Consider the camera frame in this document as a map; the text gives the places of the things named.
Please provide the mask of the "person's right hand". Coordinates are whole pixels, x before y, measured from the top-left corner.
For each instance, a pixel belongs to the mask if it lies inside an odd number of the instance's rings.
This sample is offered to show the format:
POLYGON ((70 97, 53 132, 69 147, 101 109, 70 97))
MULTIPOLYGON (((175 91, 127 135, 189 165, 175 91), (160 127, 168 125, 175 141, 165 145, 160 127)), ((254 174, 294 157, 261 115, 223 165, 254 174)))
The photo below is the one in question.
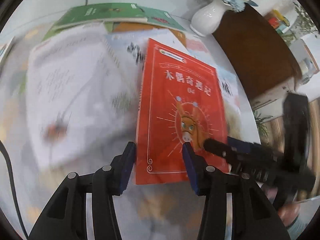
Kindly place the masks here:
MULTIPOLYGON (((271 188, 265 184, 261 186, 262 191, 266 194, 267 198, 271 203, 275 201, 277 195, 277 188, 271 188)), ((286 227, 289 227, 297 219, 300 212, 300 204, 297 202, 292 202, 285 204, 278 210, 278 216, 286 227)))

